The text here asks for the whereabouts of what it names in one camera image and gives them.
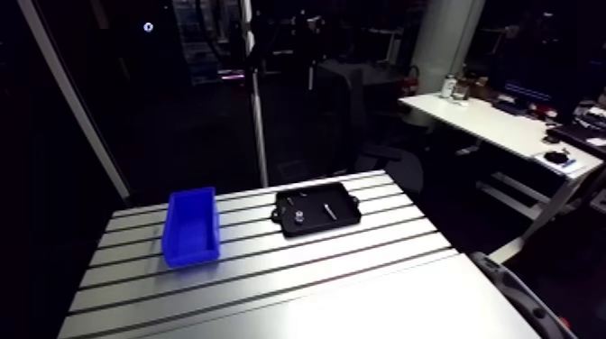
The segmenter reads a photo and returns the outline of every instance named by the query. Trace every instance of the bottle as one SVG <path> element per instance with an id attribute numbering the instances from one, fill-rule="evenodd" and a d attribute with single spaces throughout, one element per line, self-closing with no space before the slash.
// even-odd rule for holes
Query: bottle
<path id="1" fill-rule="evenodd" d="M 442 85 L 442 91 L 440 92 L 440 96 L 443 98 L 448 98 L 453 94 L 453 90 L 455 90 L 456 79 L 455 76 L 449 74 L 444 79 L 444 84 Z"/>

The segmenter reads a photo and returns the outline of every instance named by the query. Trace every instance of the desk leg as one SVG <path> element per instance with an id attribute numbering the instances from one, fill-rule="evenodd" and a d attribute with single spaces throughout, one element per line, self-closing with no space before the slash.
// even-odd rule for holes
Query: desk leg
<path id="1" fill-rule="evenodd" d="M 524 247 L 524 243 L 528 238 L 547 224 L 566 205 L 568 199 L 570 199 L 574 192 L 581 186 L 586 177 L 587 176 L 581 177 L 575 181 L 566 180 L 551 199 L 549 199 L 549 202 L 543 207 L 541 214 L 532 222 L 527 231 L 509 243 L 504 244 L 497 251 L 492 252 L 489 257 L 495 262 L 503 263 L 518 254 Z"/>
<path id="2" fill-rule="evenodd" d="M 547 224 L 560 210 L 566 205 L 570 197 L 581 186 L 585 177 L 581 177 L 575 181 L 565 181 L 564 184 L 556 191 L 549 202 L 543 207 L 543 212 L 538 215 L 537 219 L 532 222 L 532 225 L 522 234 L 523 240 L 528 240 L 532 234 L 538 231 L 541 227 Z"/>

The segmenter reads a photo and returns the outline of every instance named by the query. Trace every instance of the fire extinguisher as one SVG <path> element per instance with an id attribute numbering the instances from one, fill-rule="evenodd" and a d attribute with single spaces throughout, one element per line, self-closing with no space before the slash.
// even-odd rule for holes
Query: fire extinguisher
<path id="1" fill-rule="evenodd" d="M 411 65 L 409 74 L 402 81 L 402 96 L 415 96 L 418 90 L 418 67 Z"/>

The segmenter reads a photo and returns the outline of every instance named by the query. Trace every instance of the metal frame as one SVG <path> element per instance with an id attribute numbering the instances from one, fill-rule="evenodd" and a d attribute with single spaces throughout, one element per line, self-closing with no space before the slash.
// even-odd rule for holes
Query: metal frame
<path id="1" fill-rule="evenodd" d="M 250 54 L 254 46 L 254 35 L 251 31 L 251 19 L 253 18 L 253 7 L 251 0 L 242 0 L 242 29 L 244 34 L 244 40 L 246 41 L 246 53 Z M 254 122 L 254 137 L 257 145 L 257 157 L 259 162 L 259 172 L 261 173 L 261 185 L 266 188 L 269 186 L 269 178 L 267 175 L 267 158 L 265 156 L 265 138 L 263 134 L 263 117 L 261 112 L 261 98 L 259 96 L 259 79 L 257 77 L 257 70 L 255 69 L 252 74 L 252 120 Z"/>
<path id="2" fill-rule="evenodd" d="M 121 176 L 118 168 L 115 166 L 115 163 L 107 151 L 103 140 L 99 137 L 94 123 L 88 117 L 87 111 L 78 97 L 78 93 L 72 86 L 69 76 L 61 64 L 59 55 L 51 42 L 51 38 L 46 32 L 40 15 L 33 4 L 33 0 L 18 0 L 18 3 L 27 24 L 32 30 L 33 37 L 38 42 L 42 56 L 46 60 L 52 76 L 57 81 L 57 85 L 59 85 L 61 93 L 63 93 L 65 100 L 68 102 L 69 108 L 71 108 L 71 112 L 76 118 L 78 125 L 82 129 L 82 132 L 86 136 L 90 146 L 93 148 L 95 155 L 101 162 L 107 176 L 114 184 L 118 194 L 122 199 L 127 199 L 131 194 L 126 182 Z"/>
<path id="3" fill-rule="evenodd" d="M 498 263 L 503 263 L 509 258 L 518 254 L 518 252 L 520 252 L 524 247 L 524 244 L 526 243 L 528 238 L 530 238 L 530 236 L 532 236 L 541 227 L 545 226 L 545 224 L 547 224 L 563 209 L 563 207 L 568 202 L 568 199 L 573 196 L 574 192 L 576 192 L 576 190 L 581 186 L 581 184 L 583 184 L 586 178 L 587 175 L 581 176 L 578 179 L 566 179 L 562 186 L 560 186 L 556 193 L 542 208 L 540 214 L 533 218 L 533 222 L 526 230 L 526 232 L 524 232 L 521 236 L 513 239 L 509 243 L 504 244 L 498 250 L 492 252 L 490 258 Z"/>

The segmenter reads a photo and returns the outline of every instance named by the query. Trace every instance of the small bolt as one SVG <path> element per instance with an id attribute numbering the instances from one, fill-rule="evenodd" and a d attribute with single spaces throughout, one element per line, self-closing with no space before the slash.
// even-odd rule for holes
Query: small bolt
<path id="1" fill-rule="evenodd" d="M 295 212 L 295 224 L 303 224 L 305 217 L 303 217 L 303 212 L 297 211 Z"/>

